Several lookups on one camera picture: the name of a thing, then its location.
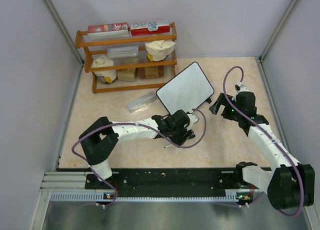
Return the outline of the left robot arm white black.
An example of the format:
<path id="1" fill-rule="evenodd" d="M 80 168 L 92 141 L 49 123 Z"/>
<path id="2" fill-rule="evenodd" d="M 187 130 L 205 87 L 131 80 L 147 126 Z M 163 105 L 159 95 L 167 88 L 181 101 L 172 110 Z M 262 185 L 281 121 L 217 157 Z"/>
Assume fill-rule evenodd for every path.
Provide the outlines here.
<path id="1" fill-rule="evenodd" d="M 89 166 L 97 173 L 97 184 L 108 188 L 114 180 L 108 157 L 118 144 L 136 139 L 168 138 L 172 144 L 182 146 L 186 140 L 195 137 L 192 127 L 198 120 L 197 116 L 183 110 L 137 122 L 111 122 L 107 117 L 101 117 L 80 135 L 79 140 Z"/>

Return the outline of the black framed whiteboard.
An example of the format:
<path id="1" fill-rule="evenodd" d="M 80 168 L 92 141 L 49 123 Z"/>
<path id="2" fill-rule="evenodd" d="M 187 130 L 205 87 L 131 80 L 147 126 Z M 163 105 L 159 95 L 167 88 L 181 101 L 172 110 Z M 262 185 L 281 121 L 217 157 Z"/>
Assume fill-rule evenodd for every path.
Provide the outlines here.
<path id="1" fill-rule="evenodd" d="M 198 62 L 189 64 L 156 91 L 158 99 L 170 114 L 178 110 L 191 113 L 205 101 L 210 101 L 214 93 Z"/>

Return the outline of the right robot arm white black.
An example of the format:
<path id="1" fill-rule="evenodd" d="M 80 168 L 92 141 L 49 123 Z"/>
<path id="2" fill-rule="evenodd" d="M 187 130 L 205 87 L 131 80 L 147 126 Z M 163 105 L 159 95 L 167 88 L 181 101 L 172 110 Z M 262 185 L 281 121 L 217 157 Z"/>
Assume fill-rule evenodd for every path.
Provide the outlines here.
<path id="1" fill-rule="evenodd" d="M 235 167 L 233 181 L 240 188 L 252 184 L 267 194 L 276 210 L 311 206 L 315 199 L 315 171 L 309 164 L 301 164 L 274 135 L 269 122 L 257 114 L 253 92 L 238 92 L 235 97 L 220 93 L 210 111 L 235 121 L 260 149 L 270 170 L 263 170 L 253 162 L 240 162 Z"/>

